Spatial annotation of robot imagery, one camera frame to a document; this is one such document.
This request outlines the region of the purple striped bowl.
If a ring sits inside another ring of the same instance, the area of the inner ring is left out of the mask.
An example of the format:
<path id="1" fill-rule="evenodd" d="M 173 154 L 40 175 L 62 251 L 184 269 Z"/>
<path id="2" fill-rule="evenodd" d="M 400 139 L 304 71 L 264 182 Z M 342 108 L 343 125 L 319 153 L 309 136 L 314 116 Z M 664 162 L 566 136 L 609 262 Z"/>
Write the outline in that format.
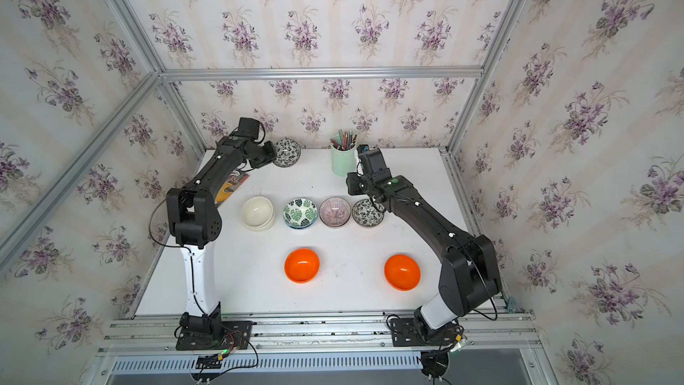
<path id="1" fill-rule="evenodd" d="M 328 198 L 319 207 L 319 217 L 326 226 L 333 228 L 344 226 L 351 218 L 351 206 L 343 198 Z"/>

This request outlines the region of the green leaf pattern bowl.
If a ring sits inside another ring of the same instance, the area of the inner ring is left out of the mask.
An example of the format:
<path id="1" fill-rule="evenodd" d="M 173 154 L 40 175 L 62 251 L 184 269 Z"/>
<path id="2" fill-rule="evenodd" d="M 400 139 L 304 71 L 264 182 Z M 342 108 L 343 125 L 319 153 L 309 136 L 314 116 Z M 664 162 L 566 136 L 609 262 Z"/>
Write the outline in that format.
<path id="1" fill-rule="evenodd" d="M 305 229 L 319 217 L 317 205 L 308 198 L 296 198 L 289 201 L 283 209 L 285 224 L 293 229 Z"/>

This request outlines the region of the pink floral black-leaf bowl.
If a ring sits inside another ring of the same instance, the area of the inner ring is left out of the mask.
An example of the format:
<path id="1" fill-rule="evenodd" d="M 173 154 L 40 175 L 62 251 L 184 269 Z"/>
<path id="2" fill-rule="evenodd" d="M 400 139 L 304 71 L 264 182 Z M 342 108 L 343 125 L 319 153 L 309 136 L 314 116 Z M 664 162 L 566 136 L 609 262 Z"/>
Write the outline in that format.
<path id="1" fill-rule="evenodd" d="M 274 145 L 276 158 L 274 165 L 279 168 L 289 168 L 295 165 L 301 157 L 301 147 L 298 142 L 290 138 L 283 138 Z"/>

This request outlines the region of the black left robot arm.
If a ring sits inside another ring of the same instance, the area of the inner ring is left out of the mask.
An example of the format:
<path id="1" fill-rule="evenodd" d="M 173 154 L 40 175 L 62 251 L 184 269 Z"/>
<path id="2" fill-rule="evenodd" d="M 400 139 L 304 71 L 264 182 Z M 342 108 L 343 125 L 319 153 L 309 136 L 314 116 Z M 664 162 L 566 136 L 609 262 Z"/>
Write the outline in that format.
<path id="1" fill-rule="evenodd" d="M 186 308 L 180 325 L 186 333 L 222 333 L 221 303 L 216 294 L 215 247 L 223 221 L 216 199 L 229 176 L 247 163 L 260 169 L 276 158 L 274 144 L 245 137 L 223 137 L 211 159 L 190 182 L 169 190 L 166 198 L 169 231 L 181 249 L 185 265 Z"/>

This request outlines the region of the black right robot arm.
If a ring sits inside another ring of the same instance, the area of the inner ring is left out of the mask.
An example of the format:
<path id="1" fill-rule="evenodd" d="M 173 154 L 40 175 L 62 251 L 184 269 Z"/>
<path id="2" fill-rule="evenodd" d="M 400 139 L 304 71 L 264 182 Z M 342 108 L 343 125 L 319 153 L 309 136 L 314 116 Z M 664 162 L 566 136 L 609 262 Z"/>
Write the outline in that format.
<path id="1" fill-rule="evenodd" d="M 366 195 L 402 219 L 429 248 L 441 265 L 437 294 L 417 308 L 415 326 L 436 331 L 489 301 L 502 291 L 493 242 L 468 233 L 433 208 L 403 176 L 377 180 L 370 175 L 347 175 L 347 192 Z"/>

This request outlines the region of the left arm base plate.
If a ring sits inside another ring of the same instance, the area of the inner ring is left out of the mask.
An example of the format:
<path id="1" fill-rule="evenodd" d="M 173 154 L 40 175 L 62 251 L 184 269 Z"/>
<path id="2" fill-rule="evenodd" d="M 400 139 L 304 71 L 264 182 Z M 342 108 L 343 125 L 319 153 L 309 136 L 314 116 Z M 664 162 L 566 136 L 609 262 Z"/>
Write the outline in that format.
<path id="1" fill-rule="evenodd" d="M 254 323 L 251 321 L 223 322 L 217 333 L 190 332 L 182 329 L 177 333 L 176 351 L 201 351 L 224 349 L 247 349 Z"/>

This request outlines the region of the black white floral bowl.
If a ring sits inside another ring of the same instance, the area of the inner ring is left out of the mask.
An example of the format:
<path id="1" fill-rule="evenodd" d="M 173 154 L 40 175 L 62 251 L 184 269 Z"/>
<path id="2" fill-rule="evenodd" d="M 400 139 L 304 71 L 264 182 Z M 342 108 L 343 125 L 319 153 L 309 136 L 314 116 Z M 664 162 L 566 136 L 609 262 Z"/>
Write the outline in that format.
<path id="1" fill-rule="evenodd" d="M 384 214 L 375 208 L 371 200 L 364 199 L 353 205 L 352 219 L 359 226 L 374 227 L 384 220 Z"/>

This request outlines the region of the cream white bowl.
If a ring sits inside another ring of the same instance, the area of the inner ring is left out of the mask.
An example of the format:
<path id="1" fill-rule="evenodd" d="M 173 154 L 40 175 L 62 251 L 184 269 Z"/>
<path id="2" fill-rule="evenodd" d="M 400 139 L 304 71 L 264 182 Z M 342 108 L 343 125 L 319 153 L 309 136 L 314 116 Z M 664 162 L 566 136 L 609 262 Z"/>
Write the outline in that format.
<path id="1" fill-rule="evenodd" d="M 265 231 L 274 222 L 272 202 L 263 196 L 248 199 L 240 209 L 240 221 L 251 231 Z"/>

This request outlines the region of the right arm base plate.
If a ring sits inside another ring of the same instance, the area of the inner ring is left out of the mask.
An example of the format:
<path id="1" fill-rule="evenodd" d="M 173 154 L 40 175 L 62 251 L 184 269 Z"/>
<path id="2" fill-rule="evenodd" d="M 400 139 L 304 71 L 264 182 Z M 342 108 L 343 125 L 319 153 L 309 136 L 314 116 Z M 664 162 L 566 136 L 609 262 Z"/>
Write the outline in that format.
<path id="1" fill-rule="evenodd" d="M 433 330 L 415 318 L 389 315 L 385 320 L 394 347 L 436 347 L 452 349 L 464 338 L 464 330 L 456 322 Z"/>

